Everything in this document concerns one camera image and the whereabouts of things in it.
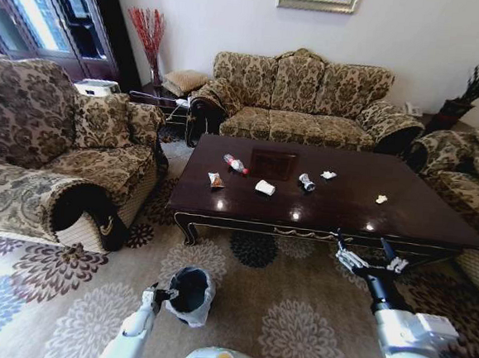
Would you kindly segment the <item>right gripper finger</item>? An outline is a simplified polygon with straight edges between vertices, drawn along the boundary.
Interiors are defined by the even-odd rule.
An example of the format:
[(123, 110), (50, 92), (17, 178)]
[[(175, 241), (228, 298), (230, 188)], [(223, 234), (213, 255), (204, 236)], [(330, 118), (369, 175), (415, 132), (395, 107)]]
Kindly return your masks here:
[(383, 246), (383, 251), (386, 255), (386, 261), (388, 262), (388, 265), (386, 266), (387, 270), (393, 271), (395, 274), (401, 274), (408, 266), (409, 262), (405, 258), (399, 257), (384, 237), (380, 238), (380, 240)]
[(347, 248), (340, 228), (338, 228), (336, 239), (338, 241), (336, 258), (353, 274), (354, 270), (362, 267), (362, 259)]

